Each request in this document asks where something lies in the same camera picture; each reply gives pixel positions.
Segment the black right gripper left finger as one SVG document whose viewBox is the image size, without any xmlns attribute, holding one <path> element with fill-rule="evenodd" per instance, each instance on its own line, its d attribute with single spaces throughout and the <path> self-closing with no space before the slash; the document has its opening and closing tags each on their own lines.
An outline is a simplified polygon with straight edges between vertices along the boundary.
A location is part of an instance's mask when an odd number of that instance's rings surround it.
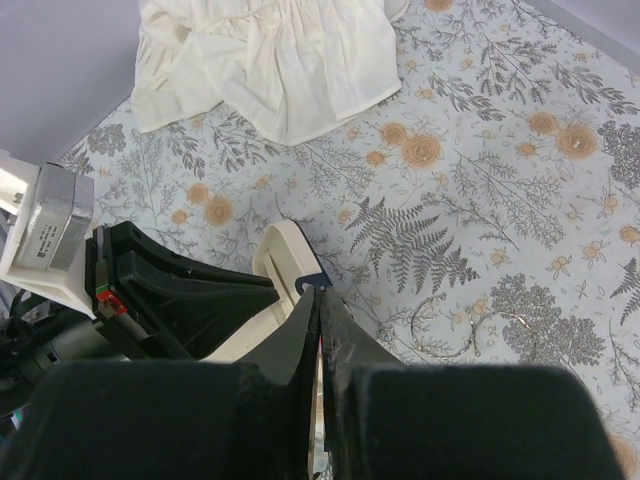
<svg viewBox="0 0 640 480">
<path fill-rule="evenodd" d="M 5 479 L 307 479 L 316 292 L 233 363 L 76 362 L 48 374 Z"/>
</svg>

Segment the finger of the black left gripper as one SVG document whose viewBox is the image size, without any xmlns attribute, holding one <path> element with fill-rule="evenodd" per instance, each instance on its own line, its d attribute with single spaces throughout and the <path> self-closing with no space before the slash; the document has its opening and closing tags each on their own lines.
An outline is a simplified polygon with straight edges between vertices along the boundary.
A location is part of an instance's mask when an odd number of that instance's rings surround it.
<svg viewBox="0 0 640 480">
<path fill-rule="evenodd" d="M 202 360 L 279 299 L 270 279 L 181 256 L 130 221 L 87 240 L 85 289 L 94 328 L 132 360 Z"/>
</svg>

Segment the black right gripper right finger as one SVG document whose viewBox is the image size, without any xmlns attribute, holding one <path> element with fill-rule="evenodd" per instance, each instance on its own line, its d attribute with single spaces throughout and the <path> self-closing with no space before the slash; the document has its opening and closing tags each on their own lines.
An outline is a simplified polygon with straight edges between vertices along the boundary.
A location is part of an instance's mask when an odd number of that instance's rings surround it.
<svg viewBox="0 0 640 480">
<path fill-rule="evenodd" d="M 582 384 L 555 367 L 409 365 L 317 295 L 338 479 L 620 479 Z"/>
</svg>

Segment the cream navy jewelry box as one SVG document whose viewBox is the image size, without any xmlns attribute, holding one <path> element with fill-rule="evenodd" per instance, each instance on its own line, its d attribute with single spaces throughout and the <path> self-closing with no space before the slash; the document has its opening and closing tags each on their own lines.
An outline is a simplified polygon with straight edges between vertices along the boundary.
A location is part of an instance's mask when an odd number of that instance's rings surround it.
<svg viewBox="0 0 640 480">
<path fill-rule="evenodd" d="M 274 333 L 292 313 L 307 285 L 330 279 L 300 226 L 284 220 L 268 226 L 252 260 L 253 273 L 272 280 L 279 295 L 210 354 L 208 362 L 234 362 Z"/>
</svg>

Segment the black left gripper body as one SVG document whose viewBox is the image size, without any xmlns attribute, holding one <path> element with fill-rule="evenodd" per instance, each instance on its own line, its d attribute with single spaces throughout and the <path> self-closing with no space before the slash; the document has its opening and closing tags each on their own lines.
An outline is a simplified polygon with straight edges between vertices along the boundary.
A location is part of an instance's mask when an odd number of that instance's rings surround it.
<svg viewBox="0 0 640 480">
<path fill-rule="evenodd" d="M 94 320 L 49 299 L 20 290 L 1 327 L 1 378 L 35 380 L 78 360 L 123 360 Z"/>
</svg>

